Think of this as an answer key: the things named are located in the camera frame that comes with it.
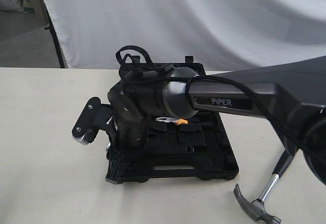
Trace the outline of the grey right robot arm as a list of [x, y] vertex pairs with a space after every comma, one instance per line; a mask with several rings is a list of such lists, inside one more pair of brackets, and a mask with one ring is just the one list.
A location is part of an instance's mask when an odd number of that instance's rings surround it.
[[325, 182], [325, 57], [200, 75], [172, 63], [120, 65], [107, 97], [117, 125], [148, 125], [150, 117], [188, 119], [201, 110], [267, 119], [285, 150], [304, 154]]

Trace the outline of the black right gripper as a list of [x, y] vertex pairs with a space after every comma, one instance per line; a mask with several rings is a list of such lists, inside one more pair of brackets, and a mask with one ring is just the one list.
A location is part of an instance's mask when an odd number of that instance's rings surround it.
[[148, 120], [140, 123], [127, 121], [121, 117], [111, 117], [108, 122], [108, 139], [111, 144], [106, 156], [108, 169], [105, 180], [113, 184], [123, 183], [122, 177], [135, 160], [147, 141]]

